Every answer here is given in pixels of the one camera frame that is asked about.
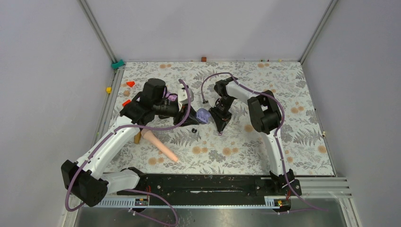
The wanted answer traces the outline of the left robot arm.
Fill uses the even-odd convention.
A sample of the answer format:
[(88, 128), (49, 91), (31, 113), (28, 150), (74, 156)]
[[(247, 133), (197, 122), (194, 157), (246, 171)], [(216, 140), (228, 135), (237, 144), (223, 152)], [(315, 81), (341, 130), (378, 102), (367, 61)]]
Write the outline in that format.
[(105, 168), (124, 147), (124, 145), (142, 129), (148, 132), (158, 128), (147, 124), (155, 116), (169, 116), (174, 124), (167, 130), (189, 125), (189, 117), (195, 116), (191, 102), (193, 92), (183, 80), (177, 92), (177, 99), (170, 103), (166, 97), (166, 83), (161, 79), (149, 79), (131, 101), (123, 106), (120, 115), (102, 138), (75, 162), (66, 160), (61, 166), (64, 186), (67, 189), (65, 207), (69, 207), (69, 198), (73, 194), (83, 204), (90, 207), (97, 205), (107, 194), (130, 189), (135, 194), (142, 194), (147, 182), (134, 170), (124, 169), (119, 172), (105, 173)]

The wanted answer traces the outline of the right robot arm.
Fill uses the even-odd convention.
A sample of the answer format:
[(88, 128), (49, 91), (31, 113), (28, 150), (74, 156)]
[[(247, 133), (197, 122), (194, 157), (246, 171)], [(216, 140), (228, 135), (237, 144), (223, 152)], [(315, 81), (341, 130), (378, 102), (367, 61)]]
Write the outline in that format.
[(248, 113), (253, 129), (260, 133), (270, 160), (270, 173), (279, 176), (271, 182), (274, 193), (283, 195), (290, 189), (290, 183), (283, 177), (283, 161), (280, 154), (282, 146), (277, 142), (281, 140), (278, 131), (282, 115), (278, 104), (272, 99), (270, 91), (255, 94), (238, 86), (233, 78), (220, 80), (215, 83), (214, 90), (220, 96), (209, 112), (215, 122), (219, 134), (223, 132), (232, 118), (229, 109), (235, 100), (242, 101), (248, 106)]

